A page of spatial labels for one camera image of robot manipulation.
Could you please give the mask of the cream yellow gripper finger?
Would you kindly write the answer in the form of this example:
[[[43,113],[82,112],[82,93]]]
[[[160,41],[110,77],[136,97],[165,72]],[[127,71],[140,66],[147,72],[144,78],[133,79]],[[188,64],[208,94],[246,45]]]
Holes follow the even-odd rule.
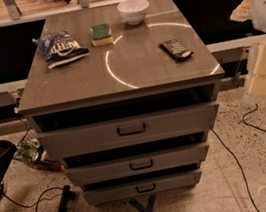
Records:
[[[252,0],[243,0],[240,5],[235,8],[230,15],[230,20],[236,22],[244,22],[246,20],[250,20],[252,18],[251,14],[251,5]]]

